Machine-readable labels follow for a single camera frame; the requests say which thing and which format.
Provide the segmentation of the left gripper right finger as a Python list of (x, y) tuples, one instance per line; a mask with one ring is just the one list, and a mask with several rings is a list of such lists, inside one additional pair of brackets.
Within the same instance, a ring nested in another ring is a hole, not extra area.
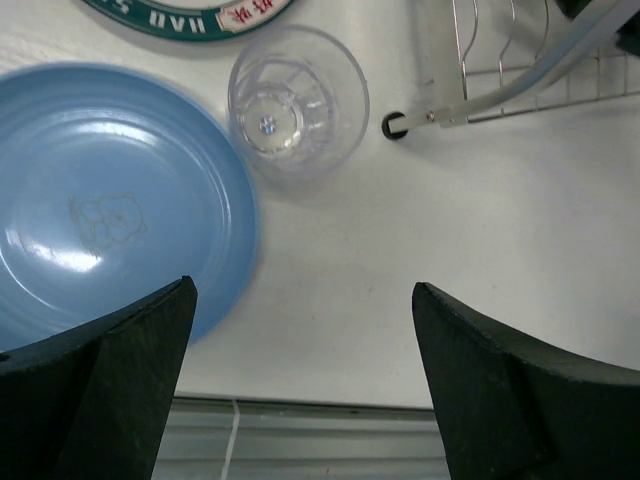
[(577, 355), (428, 283), (412, 314), (453, 479), (636, 479), (639, 373)]

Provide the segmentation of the clear drinking glass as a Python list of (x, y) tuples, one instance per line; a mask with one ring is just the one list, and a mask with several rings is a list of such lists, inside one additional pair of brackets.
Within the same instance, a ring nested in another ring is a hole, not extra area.
[(232, 67), (230, 136), (245, 160), (273, 178), (311, 180), (342, 166), (369, 124), (367, 81), (335, 37), (292, 24), (257, 36)]

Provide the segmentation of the white plate green rim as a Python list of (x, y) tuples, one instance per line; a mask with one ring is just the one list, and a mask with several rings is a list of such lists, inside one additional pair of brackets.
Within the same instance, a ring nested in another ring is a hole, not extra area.
[(85, 4), (146, 35), (171, 41), (211, 43), (249, 34), (281, 16), (294, 2), (228, 1), (206, 8), (181, 8), (144, 0), (86, 0)]

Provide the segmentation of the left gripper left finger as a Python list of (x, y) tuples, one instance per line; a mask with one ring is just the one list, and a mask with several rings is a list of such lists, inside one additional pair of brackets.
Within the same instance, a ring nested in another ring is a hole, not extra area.
[(2, 478), (150, 478), (196, 302), (185, 276), (111, 314), (2, 353)]

